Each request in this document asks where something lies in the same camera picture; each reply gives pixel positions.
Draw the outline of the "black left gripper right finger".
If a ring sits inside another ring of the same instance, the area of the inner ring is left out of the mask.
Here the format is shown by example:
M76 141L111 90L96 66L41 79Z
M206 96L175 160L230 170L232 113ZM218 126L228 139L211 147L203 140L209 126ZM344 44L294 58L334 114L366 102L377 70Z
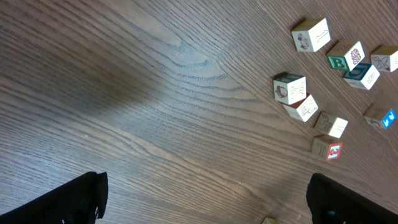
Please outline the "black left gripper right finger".
M397 214L321 173L312 175L306 199L313 224L397 224Z

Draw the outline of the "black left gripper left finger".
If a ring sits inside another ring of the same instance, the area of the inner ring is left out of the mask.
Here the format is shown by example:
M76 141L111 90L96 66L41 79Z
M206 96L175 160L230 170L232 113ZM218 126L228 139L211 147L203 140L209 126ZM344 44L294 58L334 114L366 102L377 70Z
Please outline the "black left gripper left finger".
M94 223L108 201L107 173L87 172L66 184L1 215L1 223Z

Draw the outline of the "red three wooden block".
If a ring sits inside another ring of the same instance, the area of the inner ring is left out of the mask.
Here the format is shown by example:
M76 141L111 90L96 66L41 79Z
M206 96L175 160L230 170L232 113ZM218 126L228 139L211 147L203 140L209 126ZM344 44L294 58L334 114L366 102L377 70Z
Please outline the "red three wooden block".
M337 138L322 135L313 139L312 154L326 161L338 159L343 149L343 142Z

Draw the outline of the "green letter wooden block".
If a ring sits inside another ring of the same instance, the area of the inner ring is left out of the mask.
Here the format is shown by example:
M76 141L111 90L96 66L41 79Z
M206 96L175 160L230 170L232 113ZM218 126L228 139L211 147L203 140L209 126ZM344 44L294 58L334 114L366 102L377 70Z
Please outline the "green letter wooden block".
M267 216L261 224L279 224L279 222L274 217Z

